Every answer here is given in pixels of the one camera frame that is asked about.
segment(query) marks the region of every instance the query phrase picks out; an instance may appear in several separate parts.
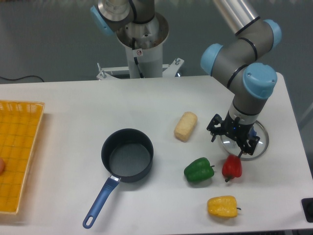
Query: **cable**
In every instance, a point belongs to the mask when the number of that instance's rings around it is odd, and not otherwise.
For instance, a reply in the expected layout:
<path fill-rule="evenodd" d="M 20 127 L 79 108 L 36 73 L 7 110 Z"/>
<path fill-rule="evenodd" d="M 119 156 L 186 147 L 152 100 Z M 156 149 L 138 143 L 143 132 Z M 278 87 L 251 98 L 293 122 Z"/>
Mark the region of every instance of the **cable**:
<path fill-rule="evenodd" d="M 5 77 L 0 76 L 1 79 L 7 80 L 7 81 L 18 81 L 18 80 L 28 78 L 28 77 L 36 77 L 36 78 L 40 79 L 42 82 L 45 82 L 41 77 L 36 76 L 36 75 L 29 75 L 29 76 L 25 76 L 25 77 L 16 78 L 16 79 L 9 79 L 9 78 L 5 78 Z"/>
<path fill-rule="evenodd" d="M 132 41 L 132 49 L 133 49 L 133 50 L 135 50 L 135 42 L 136 42 L 136 39 L 133 38 L 133 41 Z M 140 78 L 145 78 L 144 75 L 142 74 L 141 70 L 140 70 L 137 57 L 134 57 L 134 61 L 135 61 L 135 64 L 136 64 L 136 66 L 137 66 L 137 69 L 138 69 Z"/>

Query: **yellow basket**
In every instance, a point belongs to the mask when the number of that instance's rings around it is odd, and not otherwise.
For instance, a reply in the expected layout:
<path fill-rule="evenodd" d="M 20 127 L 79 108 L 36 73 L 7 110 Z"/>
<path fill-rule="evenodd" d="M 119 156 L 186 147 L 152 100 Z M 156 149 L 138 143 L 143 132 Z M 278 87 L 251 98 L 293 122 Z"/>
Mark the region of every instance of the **yellow basket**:
<path fill-rule="evenodd" d="M 45 103 L 0 100 L 0 213 L 16 214 Z"/>

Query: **white table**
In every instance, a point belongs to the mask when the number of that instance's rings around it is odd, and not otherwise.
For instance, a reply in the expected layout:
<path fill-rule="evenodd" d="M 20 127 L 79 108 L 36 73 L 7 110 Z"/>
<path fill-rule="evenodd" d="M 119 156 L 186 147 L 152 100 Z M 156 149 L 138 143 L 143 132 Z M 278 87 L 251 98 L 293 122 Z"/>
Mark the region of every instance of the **white table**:
<path fill-rule="evenodd" d="M 0 85 L 0 99 L 45 102 L 45 114 L 18 215 L 0 215 L 0 234 L 195 234 L 312 228 L 301 199 L 313 182 L 283 77 L 258 120 L 270 144 L 259 159 L 242 162 L 243 175 L 225 183 L 227 155 L 206 130 L 224 118 L 233 94 L 209 76 Z M 194 112 L 198 125 L 187 143 L 173 130 Z M 109 177 L 101 161 L 105 139 L 116 130 L 141 130 L 154 145 L 149 175 L 120 185 L 89 230 L 82 222 Z M 188 184 L 183 170 L 207 157 L 211 180 Z M 208 215 L 206 202 L 236 197 L 236 218 Z"/>

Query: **yellow bell pepper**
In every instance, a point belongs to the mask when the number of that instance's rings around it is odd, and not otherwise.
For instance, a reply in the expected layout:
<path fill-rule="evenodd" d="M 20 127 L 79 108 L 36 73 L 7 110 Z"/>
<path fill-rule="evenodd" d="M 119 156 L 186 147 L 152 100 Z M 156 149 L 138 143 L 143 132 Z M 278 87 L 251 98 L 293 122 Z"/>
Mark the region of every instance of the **yellow bell pepper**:
<path fill-rule="evenodd" d="M 213 197 L 207 201 L 209 214 L 221 218 L 234 218 L 238 215 L 237 201 L 233 196 Z"/>

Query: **pot handle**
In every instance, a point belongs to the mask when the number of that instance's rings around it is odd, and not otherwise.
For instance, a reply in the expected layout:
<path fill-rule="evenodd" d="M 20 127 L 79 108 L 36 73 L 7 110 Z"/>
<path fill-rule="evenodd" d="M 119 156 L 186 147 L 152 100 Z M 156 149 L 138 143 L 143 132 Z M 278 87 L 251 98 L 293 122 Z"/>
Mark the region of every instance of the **pot handle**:
<path fill-rule="evenodd" d="M 106 202 L 107 198 L 109 197 L 110 193 L 113 191 L 113 189 L 115 189 L 115 187 L 119 184 L 119 178 L 116 178 L 114 176 L 111 175 L 111 177 L 109 177 L 107 179 L 107 181 L 104 183 L 101 191 L 99 192 L 96 200 L 94 201 L 92 207 L 90 208 L 84 222 L 83 222 L 83 226 L 85 229 L 90 229 L 93 225 L 93 223 L 95 222 L 98 214 L 100 213 L 104 203 Z"/>

